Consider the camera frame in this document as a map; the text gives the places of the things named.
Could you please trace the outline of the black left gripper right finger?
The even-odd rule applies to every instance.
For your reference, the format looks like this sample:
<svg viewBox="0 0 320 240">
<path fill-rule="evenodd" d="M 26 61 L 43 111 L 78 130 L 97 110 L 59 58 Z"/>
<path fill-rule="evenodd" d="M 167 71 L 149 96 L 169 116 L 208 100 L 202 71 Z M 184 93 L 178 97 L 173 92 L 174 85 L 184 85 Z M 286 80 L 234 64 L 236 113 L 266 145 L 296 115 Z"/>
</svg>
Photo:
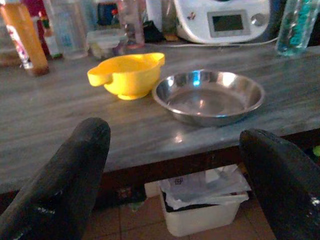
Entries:
<svg viewBox="0 0 320 240">
<path fill-rule="evenodd" d="M 297 145 L 250 128 L 239 149 L 253 191 L 278 240 L 320 238 L 320 167 Z"/>
</svg>

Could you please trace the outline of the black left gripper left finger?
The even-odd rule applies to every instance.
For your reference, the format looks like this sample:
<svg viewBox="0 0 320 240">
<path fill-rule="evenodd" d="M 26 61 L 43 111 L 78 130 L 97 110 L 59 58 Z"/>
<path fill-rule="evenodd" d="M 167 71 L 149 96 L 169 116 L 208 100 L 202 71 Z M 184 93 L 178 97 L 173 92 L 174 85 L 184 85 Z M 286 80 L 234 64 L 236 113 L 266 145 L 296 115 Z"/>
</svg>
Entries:
<svg viewBox="0 0 320 240">
<path fill-rule="evenodd" d="M 80 122 L 1 214 L 1 239 L 80 240 L 96 202 L 110 140 L 105 120 Z"/>
</svg>

